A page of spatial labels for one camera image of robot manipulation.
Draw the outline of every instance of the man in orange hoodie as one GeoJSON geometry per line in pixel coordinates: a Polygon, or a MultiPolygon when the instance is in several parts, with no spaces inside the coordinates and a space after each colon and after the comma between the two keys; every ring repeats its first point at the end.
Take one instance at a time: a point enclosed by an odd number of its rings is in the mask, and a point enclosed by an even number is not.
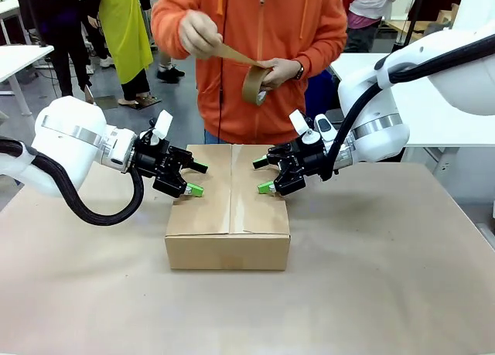
{"type": "Polygon", "coordinates": [[[294,139],[288,116],[305,111],[307,78],[343,51],[346,23],[341,0],[159,0],[152,13],[159,48],[176,59],[197,58],[206,143],[294,139]],[[272,68],[262,106],[241,98],[249,66],[211,57],[222,42],[272,68]]]}

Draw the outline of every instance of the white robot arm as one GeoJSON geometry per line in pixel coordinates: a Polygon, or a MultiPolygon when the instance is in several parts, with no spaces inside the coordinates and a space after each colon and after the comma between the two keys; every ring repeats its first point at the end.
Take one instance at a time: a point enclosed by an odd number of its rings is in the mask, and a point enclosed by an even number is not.
{"type": "Polygon", "coordinates": [[[142,176],[154,177],[153,187],[170,196],[202,196],[203,189],[186,183],[180,170],[205,173],[207,167],[194,162],[192,153],[165,140],[171,122],[172,116],[163,111],[148,131],[137,136],[128,129],[107,125],[98,106],[63,97],[39,113],[31,147],[0,137],[0,174],[41,193],[63,196],[74,213],[90,224],[118,224],[141,204],[142,176]],[[131,174],[135,194],[121,212],[111,216],[93,213],[77,195],[92,162],[131,174]]]}
{"type": "Polygon", "coordinates": [[[292,193],[306,186],[304,176],[323,181],[357,162],[377,162],[401,152],[409,128],[401,120],[391,87],[428,77],[455,108],[477,115],[495,114],[495,22],[477,32],[445,30],[412,43],[342,80],[340,104],[345,116],[337,131],[325,117],[311,123],[291,115],[301,135],[271,148],[254,167],[277,165],[280,176],[260,185],[260,193],[292,193]]]}

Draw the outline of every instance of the yellow skirt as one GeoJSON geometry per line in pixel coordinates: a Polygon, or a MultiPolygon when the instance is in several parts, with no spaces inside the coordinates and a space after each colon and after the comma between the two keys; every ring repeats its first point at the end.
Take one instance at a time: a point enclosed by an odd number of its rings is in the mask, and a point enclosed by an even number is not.
{"type": "Polygon", "coordinates": [[[101,0],[99,13],[118,79],[126,84],[153,63],[139,0],[101,0]]]}

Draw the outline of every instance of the red jacket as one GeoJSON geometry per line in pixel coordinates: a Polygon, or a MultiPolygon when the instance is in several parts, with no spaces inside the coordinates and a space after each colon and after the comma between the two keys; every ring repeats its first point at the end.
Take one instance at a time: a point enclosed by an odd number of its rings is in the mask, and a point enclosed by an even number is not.
{"type": "Polygon", "coordinates": [[[224,60],[220,120],[220,59],[197,60],[198,107],[205,129],[217,135],[220,121],[220,138],[232,143],[294,139],[297,134],[288,116],[306,109],[306,78],[321,73],[344,48],[347,18],[342,1],[159,0],[152,13],[153,35],[160,49],[174,58],[188,57],[179,40],[179,22],[189,9],[208,14],[224,42],[246,56],[295,59],[305,70],[302,80],[288,80],[258,107],[241,99],[248,66],[224,60]]]}

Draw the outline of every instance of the box flap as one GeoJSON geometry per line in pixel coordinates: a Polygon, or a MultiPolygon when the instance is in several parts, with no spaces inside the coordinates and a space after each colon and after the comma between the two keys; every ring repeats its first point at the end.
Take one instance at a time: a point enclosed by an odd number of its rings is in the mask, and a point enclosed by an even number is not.
{"type": "Polygon", "coordinates": [[[231,234],[287,234],[288,215],[281,196],[258,193],[258,185],[273,181],[278,169],[253,169],[253,161],[266,155],[269,145],[232,146],[230,189],[231,234]]]}
{"type": "Polygon", "coordinates": [[[204,188],[201,198],[183,196],[176,200],[166,235],[228,234],[230,220],[231,145],[189,145],[197,162],[208,166],[207,174],[182,171],[188,183],[204,188]]]}

